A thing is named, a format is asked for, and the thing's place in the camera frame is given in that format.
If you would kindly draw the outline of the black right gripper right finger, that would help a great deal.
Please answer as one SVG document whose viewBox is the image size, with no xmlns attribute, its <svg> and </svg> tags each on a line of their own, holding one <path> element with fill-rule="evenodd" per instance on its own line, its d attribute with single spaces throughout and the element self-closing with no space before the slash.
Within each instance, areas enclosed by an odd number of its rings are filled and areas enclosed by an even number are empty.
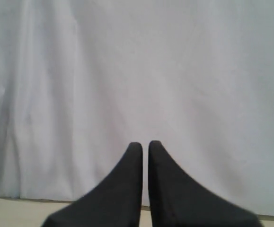
<svg viewBox="0 0 274 227">
<path fill-rule="evenodd" d="M 148 152 L 148 191 L 154 227 L 260 227 L 257 215 L 204 188 L 153 140 Z"/>
</svg>

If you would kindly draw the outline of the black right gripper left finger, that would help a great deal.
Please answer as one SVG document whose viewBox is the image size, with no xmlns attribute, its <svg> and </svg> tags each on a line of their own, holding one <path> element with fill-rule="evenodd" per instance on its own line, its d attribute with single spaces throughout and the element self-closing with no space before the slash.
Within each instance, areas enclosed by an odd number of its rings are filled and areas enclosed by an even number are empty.
<svg viewBox="0 0 274 227">
<path fill-rule="evenodd" d="M 89 193 L 49 215 L 44 227 L 137 227 L 143 187 L 143 151 L 131 142 L 114 169 Z"/>
</svg>

